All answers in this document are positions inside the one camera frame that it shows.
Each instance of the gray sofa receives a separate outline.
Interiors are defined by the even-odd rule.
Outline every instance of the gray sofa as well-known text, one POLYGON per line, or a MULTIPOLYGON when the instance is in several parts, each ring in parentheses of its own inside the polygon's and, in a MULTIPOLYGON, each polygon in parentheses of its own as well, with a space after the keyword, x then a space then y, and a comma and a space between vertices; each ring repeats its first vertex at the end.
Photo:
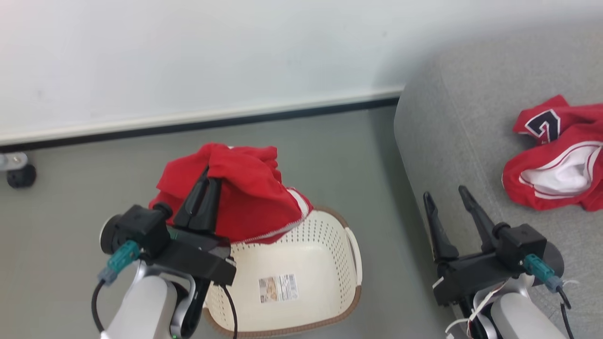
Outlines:
MULTIPOLYGON (((572 105, 603 102, 603 24, 531 28, 439 53, 403 91, 396 140, 423 218, 430 191, 453 244, 462 255, 478 252, 463 184, 495 223, 536 228, 563 254, 564 279, 581 283, 566 291, 575 337, 602 338, 603 211, 535 211, 513 203, 500 181, 506 162, 534 145, 511 131, 519 112, 556 94, 572 105)), ((531 295, 565 333, 559 296, 544 287, 531 295)))

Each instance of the red garment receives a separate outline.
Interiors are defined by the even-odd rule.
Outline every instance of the red garment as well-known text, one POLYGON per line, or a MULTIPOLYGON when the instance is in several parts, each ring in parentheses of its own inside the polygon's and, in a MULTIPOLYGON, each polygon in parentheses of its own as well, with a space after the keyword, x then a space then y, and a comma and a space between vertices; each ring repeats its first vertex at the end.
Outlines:
POLYGON ((603 104, 572 107, 558 95, 522 111, 513 131, 539 144, 505 165, 502 183, 513 201, 537 210, 603 208, 603 104))
POLYGON ((276 147, 207 144, 167 164, 150 206, 164 201, 175 214, 209 164, 207 176, 222 178, 216 234, 231 242, 275 242, 313 208, 306 197, 282 185, 276 157, 276 147))

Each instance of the white wall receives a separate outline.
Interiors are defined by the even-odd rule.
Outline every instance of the white wall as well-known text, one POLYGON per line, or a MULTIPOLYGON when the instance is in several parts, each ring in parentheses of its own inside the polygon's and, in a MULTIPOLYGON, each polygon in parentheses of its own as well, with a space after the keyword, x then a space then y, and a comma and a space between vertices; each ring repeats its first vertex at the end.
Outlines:
POLYGON ((0 145, 390 97, 444 42, 596 7, 0 0, 0 145))

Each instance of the caster wheel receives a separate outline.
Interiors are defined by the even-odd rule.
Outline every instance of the caster wheel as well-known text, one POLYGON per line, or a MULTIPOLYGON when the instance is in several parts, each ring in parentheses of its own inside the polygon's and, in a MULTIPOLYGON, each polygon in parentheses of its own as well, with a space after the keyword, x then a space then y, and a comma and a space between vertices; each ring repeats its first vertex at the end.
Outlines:
POLYGON ((14 169, 6 173, 8 184, 12 188, 28 188, 36 181, 36 168, 28 164, 21 169, 14 169))

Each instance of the laundry basket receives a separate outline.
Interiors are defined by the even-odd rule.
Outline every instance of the laundry basket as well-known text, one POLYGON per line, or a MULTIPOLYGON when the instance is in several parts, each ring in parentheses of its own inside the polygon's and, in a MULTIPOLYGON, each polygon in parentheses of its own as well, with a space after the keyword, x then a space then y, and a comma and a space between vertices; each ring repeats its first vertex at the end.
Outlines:
MULTIPOLYGON (((236 276, 228 287, 239 338, 294 334, 345 319, 360 300, 362 261, 354 233, 327 208, 316 208, 274 244, 233 244, 236 276)), ((218 286, 203 313, 231 337, 233 316, 218 286)))

